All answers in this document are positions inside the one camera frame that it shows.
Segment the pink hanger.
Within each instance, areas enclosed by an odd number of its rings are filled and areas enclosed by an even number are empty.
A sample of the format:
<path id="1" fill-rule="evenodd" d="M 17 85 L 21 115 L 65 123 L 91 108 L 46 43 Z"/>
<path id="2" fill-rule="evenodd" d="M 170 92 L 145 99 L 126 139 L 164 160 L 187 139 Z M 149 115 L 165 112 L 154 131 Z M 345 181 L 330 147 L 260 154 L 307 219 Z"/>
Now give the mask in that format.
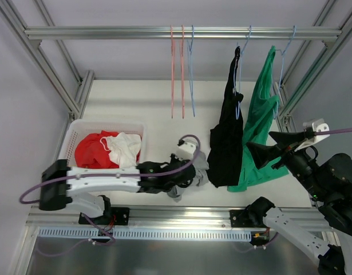
<path id="1" fill-rule="evenodd" d="M 181 26 L 181 40 L 179 41 L 180 73 L 181 73 L 181 117 L 185 118 L 185 87 L 184 87 L 184 25 Z"/>
<path id="2" fill-rule="evenodd" d="M 175 40 L 173 38 L 173 27 L 170 26 L 171 34 L 171 118 L 174 116 L 174 100 L 175 100 Z"/>

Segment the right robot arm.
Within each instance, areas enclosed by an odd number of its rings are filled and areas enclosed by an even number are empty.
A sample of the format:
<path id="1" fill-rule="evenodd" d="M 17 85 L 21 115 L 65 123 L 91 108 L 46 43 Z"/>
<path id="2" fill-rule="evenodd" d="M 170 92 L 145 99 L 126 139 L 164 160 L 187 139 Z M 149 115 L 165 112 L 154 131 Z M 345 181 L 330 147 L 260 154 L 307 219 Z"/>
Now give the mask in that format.
<path id="1" fill-rule="evenodd" d="M 265 197 L 260 197 L 244 210 L 244 215 L 255 227 L 269 227 L 293 243 L 316 264 L 319 274 L 352 274 L 352 158 L 345 153 L 332 156 L 321 166 L 311 158 L 306 142 L 317 142 L 339 130 L 306 129 L 298 133 L 270 132 L 274 146 L 248 142 L 247 147 L 257 168 L 278 159 L 273 169 L 285 166 L 314 202 L 318 211 L 339 239 L 339 245 L 319 242 L 316 236 L 303 229 Z"/>

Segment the red tank top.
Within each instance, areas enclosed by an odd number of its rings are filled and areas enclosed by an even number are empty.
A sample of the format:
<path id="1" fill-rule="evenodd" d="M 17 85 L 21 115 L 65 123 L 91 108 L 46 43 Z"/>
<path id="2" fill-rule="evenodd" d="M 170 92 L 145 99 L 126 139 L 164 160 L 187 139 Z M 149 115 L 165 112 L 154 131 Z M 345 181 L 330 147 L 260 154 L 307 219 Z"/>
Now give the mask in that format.
<path id="1" fill-rule="evenodd" d="M 75 150 L 74 157 L 78 167 L 90 169 L 111 169 L 119 168 L 117 164 L 109 160 L 106 152 L 100 143 L 100 139 L 107 136 L 117 136 L 120 132 L 101 131 L 91 133 L 81 140 Z"/>

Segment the white tank top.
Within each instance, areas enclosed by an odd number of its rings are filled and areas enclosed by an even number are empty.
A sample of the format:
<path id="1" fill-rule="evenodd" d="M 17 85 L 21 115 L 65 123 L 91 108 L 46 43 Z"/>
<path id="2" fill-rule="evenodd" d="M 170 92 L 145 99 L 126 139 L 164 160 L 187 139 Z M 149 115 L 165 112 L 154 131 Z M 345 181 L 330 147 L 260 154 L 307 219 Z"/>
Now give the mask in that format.
<path id="1" fill-rule="evenodd" d="M 140 135 L 120 132 L 117 136 L 102 137 L 100 143 L 108 152 L 109 160 L 120 168 L 128 168 L 137 164 L 142 145 Z"/>

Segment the grey tank top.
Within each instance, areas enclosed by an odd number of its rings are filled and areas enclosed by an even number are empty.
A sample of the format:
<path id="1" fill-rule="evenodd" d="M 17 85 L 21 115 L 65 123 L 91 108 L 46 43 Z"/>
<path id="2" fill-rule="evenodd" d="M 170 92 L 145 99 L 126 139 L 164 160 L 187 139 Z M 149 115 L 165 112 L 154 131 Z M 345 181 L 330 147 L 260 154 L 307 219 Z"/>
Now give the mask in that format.
<path id="1" fill-rule="evenodd" d="M 193 162 L 193 166 L 195 168 L 195 177 L 193 178 L 192 183 L 186 187 L 182 188 L 179 186 L 173 186 L 167 195 L 172 198 L 175 202 L 181 201 L 181 197 L 185 190 L 200 187 L 209 182 L 207 171 L 209 170 L 209 164 L 207 162 L 207 158 L 204 152 L 200 151 L 198 157 Z"/>

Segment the black tank top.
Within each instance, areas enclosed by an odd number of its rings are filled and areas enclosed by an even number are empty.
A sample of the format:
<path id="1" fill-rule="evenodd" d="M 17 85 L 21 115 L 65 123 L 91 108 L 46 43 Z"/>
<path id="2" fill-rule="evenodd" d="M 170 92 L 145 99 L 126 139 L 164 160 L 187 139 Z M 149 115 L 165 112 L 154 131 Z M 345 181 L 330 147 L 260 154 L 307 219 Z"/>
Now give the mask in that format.
<path id="1" fill-rule="evenodd" d="M 207 158 L 207 176 L 216 187 L 236 186 L 239 183 L 243 157 L 243 115 L 240 103 L 243 95 L 235 91 L 235 76 L 240 59 L 236 47 L 230 63 L 228 80 L 218 124 L 210 130 L 210 153 Z"/>

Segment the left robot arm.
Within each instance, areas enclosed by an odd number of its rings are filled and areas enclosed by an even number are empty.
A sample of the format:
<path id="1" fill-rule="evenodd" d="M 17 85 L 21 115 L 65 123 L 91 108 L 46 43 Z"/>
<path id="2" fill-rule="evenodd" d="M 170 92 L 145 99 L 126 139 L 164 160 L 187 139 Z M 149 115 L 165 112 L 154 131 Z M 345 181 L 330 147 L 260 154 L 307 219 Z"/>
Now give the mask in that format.
<path id="1" fill-rule="evenodd" d="M 192 162 L 175 155 L 170 162 L 116 169 L 69 167 L 66 159 L 58 159 L 42 173 L 38 205 L 42 211 L 70 208 L 105 224 L 113 214 L 104 191 L 167 193 L 176 186 L 188 187 L 195 175 Z"/>

